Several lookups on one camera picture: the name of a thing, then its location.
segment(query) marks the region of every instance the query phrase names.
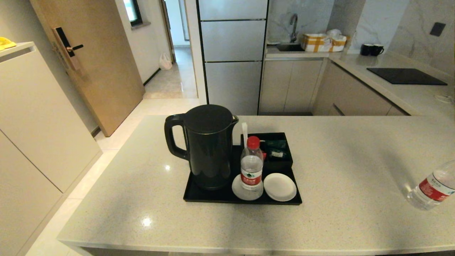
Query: red label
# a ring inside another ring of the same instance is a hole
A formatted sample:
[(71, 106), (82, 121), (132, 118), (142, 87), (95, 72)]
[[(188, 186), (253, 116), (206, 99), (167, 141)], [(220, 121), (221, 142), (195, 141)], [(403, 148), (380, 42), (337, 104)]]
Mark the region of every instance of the red label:
[(245, 183), (246, 185), (250, 185), (250, 186), (259, 184), (259, 182), (261, 182), (261, 176), (262, 175), (254, 178), (254, 179), (250, 179), (248, 177), (245, 177), (243, 174), (240, 175), (240, 177), (242, 177), (243, 183)]
[(422, 181), (420, 184), (419, 184), (419, 188), (420, 190), (426, 195), (428, 196), (429, 198), (435, 200), (435, 201), (438, 201), (438, 202), (441, 202), (443, 201), (444, 199), (446, 199), (447, 197), (449, 197), (449, 195), (446, 195), (446, 194), (443, 194), (439, 191), (437, 191), (429, 182), (428, 182), (428, 179), (424, 179), (424, 181)]

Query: kettle lid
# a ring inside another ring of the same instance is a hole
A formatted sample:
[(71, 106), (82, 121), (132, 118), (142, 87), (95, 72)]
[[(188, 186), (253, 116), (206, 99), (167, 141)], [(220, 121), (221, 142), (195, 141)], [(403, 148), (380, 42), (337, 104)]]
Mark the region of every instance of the kettle lid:
[(217, 133), (232, 124), (229, 109), (219, 105), (201, 105), (190, 109), (183, 118), (185, 128), (196, 133)]

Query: refrigerator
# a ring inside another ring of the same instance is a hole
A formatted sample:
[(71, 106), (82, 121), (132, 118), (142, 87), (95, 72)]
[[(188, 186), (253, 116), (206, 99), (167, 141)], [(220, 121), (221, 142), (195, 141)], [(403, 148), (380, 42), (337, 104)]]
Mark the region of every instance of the refrigerator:
[(199, 0), (207, 102), (257, 115), (268, 0)]

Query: light switch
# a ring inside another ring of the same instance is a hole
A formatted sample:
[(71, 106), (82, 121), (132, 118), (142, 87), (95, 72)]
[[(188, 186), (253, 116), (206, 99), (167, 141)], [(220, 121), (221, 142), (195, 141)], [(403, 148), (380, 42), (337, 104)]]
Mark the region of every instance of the light switch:
[(435, 22), (433, 28), (431, 29), (430, 35), (440, 36), (444, 28), (445, 28), (444, 23)]

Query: mug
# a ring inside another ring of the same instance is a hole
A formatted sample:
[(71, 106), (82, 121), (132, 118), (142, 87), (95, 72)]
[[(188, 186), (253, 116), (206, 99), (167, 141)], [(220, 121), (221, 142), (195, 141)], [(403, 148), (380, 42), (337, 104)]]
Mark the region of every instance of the mug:
[(363, 56), (368, 56), (371, 54), (372, 49), (373, 49), (372, 44), (362, 44), (362, 47), (360, 48), (360, 54)]
[(370, 54), (371, 56), (377, 56), (381, 53), (384, 52), (384, 46), (383, 45), (373, 45)]

